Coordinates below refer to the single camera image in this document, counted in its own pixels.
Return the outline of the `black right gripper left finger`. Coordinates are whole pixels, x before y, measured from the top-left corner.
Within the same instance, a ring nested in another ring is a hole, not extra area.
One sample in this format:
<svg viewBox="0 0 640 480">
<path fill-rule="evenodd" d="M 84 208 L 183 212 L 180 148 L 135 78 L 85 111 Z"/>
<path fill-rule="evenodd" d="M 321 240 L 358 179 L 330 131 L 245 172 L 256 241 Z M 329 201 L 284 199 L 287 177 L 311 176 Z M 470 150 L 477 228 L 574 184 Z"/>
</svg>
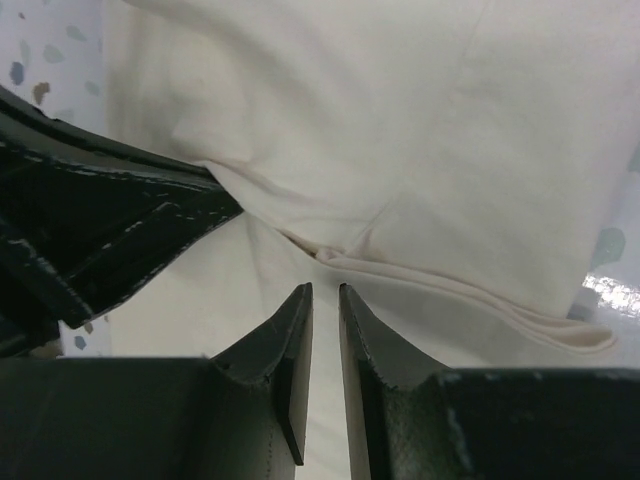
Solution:
<svg viewBox="0 0 640 480">
<path fill-rule="evenodd" d="M 5 479 L 291 479 L 303 464 L 313 289 L 214 358 L 5 359 Z"/>
</svg>

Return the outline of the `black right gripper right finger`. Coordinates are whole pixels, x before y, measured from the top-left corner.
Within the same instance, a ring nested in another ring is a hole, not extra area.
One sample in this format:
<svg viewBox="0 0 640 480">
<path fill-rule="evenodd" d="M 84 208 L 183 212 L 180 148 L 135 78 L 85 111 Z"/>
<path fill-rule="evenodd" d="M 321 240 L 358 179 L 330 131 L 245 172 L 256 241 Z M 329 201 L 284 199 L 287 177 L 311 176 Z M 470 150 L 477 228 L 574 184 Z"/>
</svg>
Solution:
<svg viewBox="0 0 640 480">
<path fill-rule="evenodd" d="M 632 369 L 451 369 L 339 289 L 355 479 L 635 479 Z"/>
</svg>

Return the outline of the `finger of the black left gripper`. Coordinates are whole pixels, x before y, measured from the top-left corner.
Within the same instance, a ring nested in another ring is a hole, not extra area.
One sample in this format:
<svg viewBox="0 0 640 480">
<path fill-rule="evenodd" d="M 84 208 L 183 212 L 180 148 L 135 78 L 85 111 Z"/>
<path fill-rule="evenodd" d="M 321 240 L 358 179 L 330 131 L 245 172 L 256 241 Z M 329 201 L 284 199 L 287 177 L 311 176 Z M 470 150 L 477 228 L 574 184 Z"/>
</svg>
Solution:
<svg viewBox="0 0 640 480">
<path fill-rule="evenodd" d="M 1 175 L 1 316 L 28 329 L 79 326 L 241 211 L 205 172 L 14 166 Z"/>
<path fill-rule="evenodd" d="M 203 167 L 153 154 L 47 117 L 7 89 L 1 90 L 1 141 L 33 162 L 53 162 L 82 174 L 132 177 L 182 188 L 217 188 Z"/>
</svg>

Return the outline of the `cream white t-shirt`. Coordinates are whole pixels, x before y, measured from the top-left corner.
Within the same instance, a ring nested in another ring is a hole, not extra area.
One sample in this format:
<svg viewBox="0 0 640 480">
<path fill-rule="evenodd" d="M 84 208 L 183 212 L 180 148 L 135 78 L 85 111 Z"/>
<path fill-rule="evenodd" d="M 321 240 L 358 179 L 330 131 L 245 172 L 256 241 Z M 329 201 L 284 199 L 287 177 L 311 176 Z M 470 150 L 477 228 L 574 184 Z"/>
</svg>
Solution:
<svg viewBox="0 0 640 480">
<path fill-rule="evenodd" d="M 635 1 L 108 1 L 112 138 L 242 214 L 113 320 L 214 355 L 314 287 L 301 479 L 350 477 L 338 290 L 450 367 L 637 366 L 584 286 L 639 144 Z"/>
</svg>

